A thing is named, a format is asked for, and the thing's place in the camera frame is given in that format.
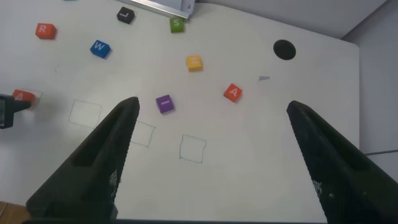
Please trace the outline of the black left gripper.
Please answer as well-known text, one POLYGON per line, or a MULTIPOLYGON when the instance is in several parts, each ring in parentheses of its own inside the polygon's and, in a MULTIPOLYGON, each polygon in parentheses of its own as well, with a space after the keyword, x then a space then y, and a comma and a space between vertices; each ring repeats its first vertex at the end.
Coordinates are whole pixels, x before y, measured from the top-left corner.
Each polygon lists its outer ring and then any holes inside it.
POLYGON ((31 106, 30 101, 15 100, 13 96, 1 94, 1 129, 13 126, 15 111, 27 110, 31 106))

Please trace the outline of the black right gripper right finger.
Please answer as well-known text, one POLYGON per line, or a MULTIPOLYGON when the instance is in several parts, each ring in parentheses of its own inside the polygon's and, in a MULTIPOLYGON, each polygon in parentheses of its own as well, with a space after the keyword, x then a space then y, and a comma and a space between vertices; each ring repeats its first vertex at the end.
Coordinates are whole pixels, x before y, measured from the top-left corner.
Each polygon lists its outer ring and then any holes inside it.
POLYGON ((287 107, 328 223, 397 223, 397 182, 309 106, 287 107))

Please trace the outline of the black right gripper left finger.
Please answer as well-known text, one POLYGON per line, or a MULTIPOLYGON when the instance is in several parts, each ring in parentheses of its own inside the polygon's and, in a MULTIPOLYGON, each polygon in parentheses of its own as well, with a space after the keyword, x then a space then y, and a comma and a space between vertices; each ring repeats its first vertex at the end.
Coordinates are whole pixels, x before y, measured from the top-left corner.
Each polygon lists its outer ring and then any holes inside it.
POLYGON ((139 115, 139 100, 118 103, 28 199, 32 218, 113 219, 114 200, 139 115))

